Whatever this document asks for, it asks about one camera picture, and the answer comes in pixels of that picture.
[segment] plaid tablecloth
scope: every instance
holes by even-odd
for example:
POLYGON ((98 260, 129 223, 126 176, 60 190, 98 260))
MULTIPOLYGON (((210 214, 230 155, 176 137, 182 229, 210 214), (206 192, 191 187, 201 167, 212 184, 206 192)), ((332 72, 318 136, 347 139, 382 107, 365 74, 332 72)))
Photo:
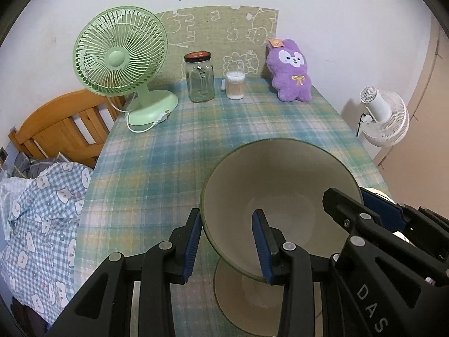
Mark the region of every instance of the plaid tablecloth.
MULTIPOLYGON (((360 186, 388 189, 363 146, 340 115, 313 88, 310 103, 285 103, 263 79, 250 79, 245 97, 190 102, 185 83, 170 87, 179 97, 169 119, 143 134, 118 118, 86 194, 75 254, 75 289, 112 252, 146 252, 199 207, 201 186, 232 149, 264 138, 297 138, 331 152, 360 186)), ((246 336, 220 312, 213 276, 218 255, 204 233, 193 275, 172 286, 178 337, 246 336)))

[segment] brown door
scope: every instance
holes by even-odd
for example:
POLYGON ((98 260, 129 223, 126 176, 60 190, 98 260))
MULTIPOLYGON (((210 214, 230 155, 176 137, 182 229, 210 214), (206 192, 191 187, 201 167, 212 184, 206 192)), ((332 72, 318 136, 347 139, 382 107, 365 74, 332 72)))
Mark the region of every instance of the brown door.
POLYGON ((409 131, 379 170, 394 200, 449 218, 449 39, 444 34, 409 131))

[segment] electric fan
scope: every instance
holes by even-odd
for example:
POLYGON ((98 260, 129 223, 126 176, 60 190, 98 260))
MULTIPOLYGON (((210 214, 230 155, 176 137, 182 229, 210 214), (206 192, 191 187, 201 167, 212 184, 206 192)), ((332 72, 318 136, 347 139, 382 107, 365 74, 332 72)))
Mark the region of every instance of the electric fan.
POLYGON ((84 27, 73 50, 73 66, 81 83, 99 95, 137 93, 126 122, 131 131, 130 124, 152 124, 143 130, 147 131, 178 105, 172 92, 150 92, 147 86, 166 55, 167 33, 160 20, 140 7, 120 6, 100 13, 84 27))
POLYGON ((362 115, 359 129, 369 143, 390 147, 404 138, 409 129, 409 112, 397 93, 369 86, 360 93, 360 100, 369 115, 362 115))

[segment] jar lid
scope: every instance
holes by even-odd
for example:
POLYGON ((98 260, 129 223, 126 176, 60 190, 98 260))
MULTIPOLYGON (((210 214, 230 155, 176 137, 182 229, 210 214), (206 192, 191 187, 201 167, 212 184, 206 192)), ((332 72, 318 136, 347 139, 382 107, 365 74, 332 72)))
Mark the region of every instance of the jar lid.
POLYGON ((245 74, 240 71, 229 71, 226 73, 226 80, 232 83, 241 83, 245 80, 245 74))
POLYGON ((184 60, 187 63, 204 62, 206 60, 210 60, 210 52, 206 51, 191 52, 184 56, 184 60))

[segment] white wall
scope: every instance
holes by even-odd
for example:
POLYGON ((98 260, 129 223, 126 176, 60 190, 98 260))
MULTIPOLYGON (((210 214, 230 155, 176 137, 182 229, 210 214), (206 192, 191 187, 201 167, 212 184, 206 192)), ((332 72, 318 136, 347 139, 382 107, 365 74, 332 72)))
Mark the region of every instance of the white wall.
POLYGON ((32 0, 0 47, 0 145, 37 107, 82 88, 72 68, 78 33, 97 13, 125 4, 153 12, 207 5, 279 9, 277 36, 297 41, 313 84, 352 127, 367 85, 397 91, 408 102, 430 35, 430 11, 421 0, 32 0))

